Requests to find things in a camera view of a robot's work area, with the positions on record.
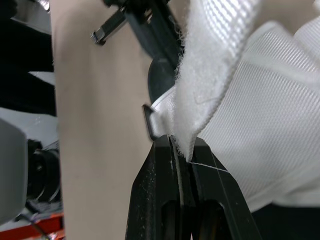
white webbing strap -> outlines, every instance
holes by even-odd
[[[320,32],[317,34],[313,39],[320,39]],[[224,99],[198,135],[237,180],[251,210],[319,178],[320,60],[316,58],[317,52],[310,55],[309,51],[301,40],[295,40],[277,23],[267,23],[258,29],[248,39]],[[207,59],[205,68],[197,65],[199,71],[210,68],[210,61],[213,64],[216,59]],[[188,124],[193,119],[193,127],[188,128],[188,124],[181,127],[188,132],[189,143],[190,136],[197,133],[195,130],[200,129],[197,127],[203,125],[212,108],[191,111],[193,108],[189,109],[187,104],[178,105],[177,87],[180,86],[170,89],[152,105],[155,113],[151,121],[156,126],[154,134],[161,136],[176,134],[174,124],[183,124],[183,116],[188,118]],[[185,90],[192,96],[196,87],[194,83]],[[178,106],[182,106],[182,112],[174,119]],[[199,122],[197,116],[189,117],[195,114],[203,114]]]
[[[259,6],[260,0],[190,1],[171,116],[179,151],[187,161],[229,87]]]

black plastic part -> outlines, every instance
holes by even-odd
[[[132,186],[125,239],[260,240],[238,184],[209,146],[197,138],[189,163],[174,142],[153,142]]]
[[[151,107],[149,107],[147,104],[144,104],[142,106],[142,109],[143,109],[143,113],[144,113],[144,119],[145,119],[145,124],[146,124],[146,129],[148,131],[148,134],[149,134],[149,137],[152,141],[156,140],[157,139],[157,136],[154,134],[153,132],[153,128],[152,128],[152,125],[151,125],[151,122],[150,122],[150,116],[151,114],[154,112],[152,110]]]
[[[180,201],[173,162],[168,136],[158,138],[132,185],[126,240],[176,239]]]
[[[37,149],[28,158],[27,198],[39,202],[60,200],[60,159],[56,149]]]
[[[148,90],[152,104],[175,85],[175,76],[175,70],[165,58],[152,61],[148,72]]]
[[[150,15],[141,21],[139,13],[125,11],[133,32],[139,40],[142,48],[154,60],[165,59],[174,71],[179,63],[182,53],[180,40],[180,28],[169,10],[167,4],[162,0],[148,1]]]
[[[208,202],[221,205],[233,240],[260,240],[259,231],[236,180],[200,138],[196,139],[193,156],[192,162],[198,163],[193,164],[192,169],[200,206]]]
[[[103,45],[126,21],[141,47],[153,59],[148,74],[148,89],[153,103],[175,84],[176,69],[184,48],[181,30],[167,0],[103,0],[119,10],[92,34],[95,43]]]
[[[126,17],[121,10],[118,10],[97,31],[92,33],[91,38],[96,44],[103,46],[106,40],[115,34],[126,22]]]

tan fabric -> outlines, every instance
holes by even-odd
[[[183,19],[186,8],[182,6],[187,3],[172,1]],[[272,13],[263,12],[261,21],[276,15],[294,21],[290,13],[299,13],[297,2],[308,2],[309,10],[304,10],[306,17],[298,19],[293,30],[313,17],[309,14],[312,0],[282,1],[290,5],[288,17],[270,7]],[[276,4],[275,0],[267,2]],[[90,39],[92,30],[114,10],[100,0],[51,1],[68,240],[125,238],[131,186],[151,147],[141,109],[149,102],[151,60],[128,25],[103,47]]]

black cable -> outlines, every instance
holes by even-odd
[[[51,238],[45,233],[45,231],[38,226],[38,224],[36,224],[33,220],[31,220],[29,217],[27,217],[26,215],[24,214],[20,214],[19,216],[17,216],[15,218],[16,220],[20,220],[20,219],[23,219],[23,220],[26,220],[28,221],[29,223],[31,223],[31,225],[39,232],[41,233],[41,235],[47,239],[47,240],[51,240]]]

white mesh fabric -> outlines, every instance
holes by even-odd
[[[319,63],[277,23],[248,40],[221,105],[199,134],[237,180],[251,210],[314,181],[320,172]],[[166,104],[153,105],[170,134]]]
[[[187,161],[228,89],[259,6],[260,0],[190,1],[173,115],[173,133]]]

